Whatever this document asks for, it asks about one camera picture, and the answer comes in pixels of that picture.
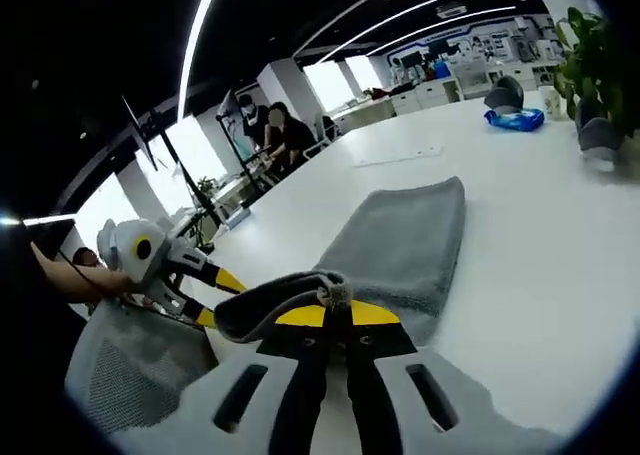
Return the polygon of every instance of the gray towel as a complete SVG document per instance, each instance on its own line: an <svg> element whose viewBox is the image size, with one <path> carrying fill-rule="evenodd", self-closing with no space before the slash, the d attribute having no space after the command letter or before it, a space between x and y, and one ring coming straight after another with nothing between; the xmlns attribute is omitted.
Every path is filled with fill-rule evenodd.
<svg viewBox="0 0 640 455"><path fill-rule="evenodd" d="M315 268L345 275L356 299L393 311L413 342L424 345L447 300L464 219L457 177L373 192Z"/></svg>

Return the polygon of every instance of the black ceiling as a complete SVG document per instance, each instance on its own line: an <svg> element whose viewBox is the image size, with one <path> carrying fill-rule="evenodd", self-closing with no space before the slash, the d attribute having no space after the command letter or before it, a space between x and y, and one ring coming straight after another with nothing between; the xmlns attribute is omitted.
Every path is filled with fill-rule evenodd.
<svg viewBox="0 0 640 455"><path fill-rule="evenodd" d="M14 210L42 216L83 166L127 125L120 94L136 113L179 88L185 46L199 0L14 0L13 81L8 133ZM250 83L271 60L288 57L313 33L358 0L214 0L193 64L191 85L208 87L198 110L232 85ZM394 13L425 0L369 0L317 37L307 49L335 46ZM515 4L544 10L540 0L461 0L469 11ZM385 43L429 25L435 5L413 12L361 42ZM344 51L341 55L353 52ZM311 63L318 56L303 57ZM80 140L80 134L88 136ZM130 151L133 145L120 150ZM110 157L71 200L77 209L113 168ZM37 190L25 186L36 180Z"/></svg>

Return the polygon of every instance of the blue package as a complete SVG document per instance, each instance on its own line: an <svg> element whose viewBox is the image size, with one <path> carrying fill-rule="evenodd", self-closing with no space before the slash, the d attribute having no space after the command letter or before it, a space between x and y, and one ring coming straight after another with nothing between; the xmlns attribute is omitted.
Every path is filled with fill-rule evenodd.
<svg viewBox="0 0 640 455"><path fill-rule="evenodd" d="M494 127L509 128L521 132L531 132L544 122L544 113L537 108L523 108L521 112L499 115L493 110L484 114L484 118Z"/></svg>

